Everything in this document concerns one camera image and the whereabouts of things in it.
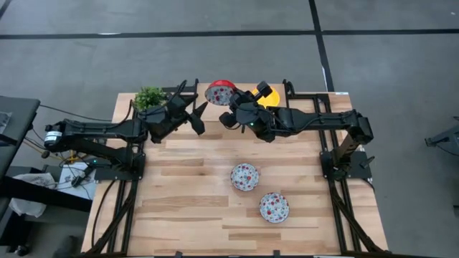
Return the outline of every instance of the plastic bag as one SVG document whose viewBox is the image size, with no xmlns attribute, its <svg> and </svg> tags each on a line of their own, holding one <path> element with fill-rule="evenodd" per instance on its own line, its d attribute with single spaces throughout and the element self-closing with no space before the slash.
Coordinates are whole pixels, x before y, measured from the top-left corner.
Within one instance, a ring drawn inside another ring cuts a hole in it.
<svg viewBox="0 0 459 258">
<path fill-rule="evenodd" d="M 27 183 L 33 183 L 37 186 L 45 186 L 50 189 L 56 188 L 56 182 L 50 173 L 27 173 L 14 177 L 15 179 L 23 180 Z M 40 217 L 46 209 L 45 204 L 35 201 L 26 201 L 22 199 L 12 198 L 9 202 L 11 208 L 18 215 L 27 214 L 30 216 Z"/>
</svg>

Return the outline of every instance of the gray floor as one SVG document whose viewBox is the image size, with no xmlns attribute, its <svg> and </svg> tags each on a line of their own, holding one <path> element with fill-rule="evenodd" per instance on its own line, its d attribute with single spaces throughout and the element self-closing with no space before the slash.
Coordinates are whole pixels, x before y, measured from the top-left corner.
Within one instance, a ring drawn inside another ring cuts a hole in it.
<svg viewBox="0 0 459 258">
<path fill-rule="evenodd" d="M 317 7 L 322 29 L 459 27 L 456 1 L 320 0 Z M 299 0 L 13 0 L 0 21 L 0 34 L 312 28 L 308 2 Z M 374 130 L 366 150 L 377 157 L 372 170 L 389 248 L 456 257 L 459 159 L 426 148 L 424 138 L 457 123 L 452 116 L 459 115 L 459 34 L 324 40 L 336 91 L 350 92 Z M 0 94 L 38 97 L 100 118 L 111 116 L 119 92 L 171 87 L 195 77 L 287 78 L 297 90 L 325 90 L 314 36 L 0 40 L 0 57 Z M 41 130 L 64 117 L 40 109 L 35 126 Z M 14 163 L 40 167 L 49 161 L 25 146 Z M 83 232 L 84 225 L 41 225 L 33 257 L 49 257 L 52 235 Z"/>
</svg>

